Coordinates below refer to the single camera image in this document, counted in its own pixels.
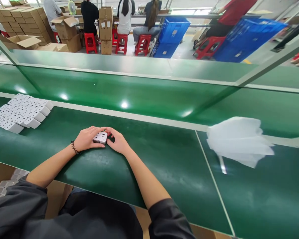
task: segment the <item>forearm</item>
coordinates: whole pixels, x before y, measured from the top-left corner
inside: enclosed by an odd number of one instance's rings
[[[27,181],[46,188],[74,156],[72,146],[67,146],[32,170],[27,176]]]
[[[126,153],[125,157],[134,173],[143,200],[148,209],[163,199],[171,198],[163,185],[132,149]]]

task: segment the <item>blue plastic crate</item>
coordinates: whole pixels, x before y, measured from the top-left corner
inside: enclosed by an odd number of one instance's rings
[[[161,43],[179,44],[183,39],[190,21],[183,17],[166,17],[160,32]]]
[[[177,44],[165,44],[157,41],[153,49],[153,57],[155,58],[171,58],[178,47]]]

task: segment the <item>black sleeve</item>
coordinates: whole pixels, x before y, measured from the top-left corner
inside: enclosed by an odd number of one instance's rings
[[[7,234],[17,238],[27,220],[45,217],[47,189],[27,182],[26,177],[8,187],[6,195],[0,198],[0,238]]]
[[[195,239],[189,223],[173,199],[164,199],[149,209],[152,223],[149,226],[150,239]]]
[[[122,0],[119,2],[119,7],[117,8],[117,17],[120,17],[120,5],[121,5]]]
[[[132,2],[132,16],[135,14],[135,2],[134,0],[131,0]]]

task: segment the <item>open cardboard box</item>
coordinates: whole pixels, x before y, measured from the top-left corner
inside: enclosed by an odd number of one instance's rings
[[[0,182],[9,180],[15,169],[16,168],[9,165],[0,163]],[[48,207],[46,210],[46,219],[51,219],[58,215],[59,211],[64,206],[67,197],[70,195],[72,188],[73,187],[68,184],[52,181],[47,187]]]
[[[5,38],[4,36],[0,35],[0,41],[8,49],[23,49],[23,50],[34,50],[39,45],[38,43],[41,42],[35,36],[14,36],[10,38]]]

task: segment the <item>black shirt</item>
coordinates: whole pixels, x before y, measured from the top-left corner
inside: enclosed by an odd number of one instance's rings
[[[81,3],[81,11],[84,21],[84,32],[96,35],[94,22],[99,19],[99,9],[90,1],[83,1]]]
[[[44,220],[47,189],[26,181],[26,176],[7,188],[0,198],[0,238],[22,239],[143,239],[132,208],[90,192],[75,193],[70,207],[56,218]],[[151,239],[194,239],[186,217],[172,199],[149,209]]]
[[[149,3],[146,4],[146,6],[144,8],[144,12],[146,13],[146,20],[145,20],[145,23],[144,23],[145,27],[149,26],[149,17],[150,17],[150,11],[152,9],[152,5],[153,5],[153,1],[150,1]],[[159,0],[158,1],[158,12],[160,11],[161,8],[162,8],[162,1]]]

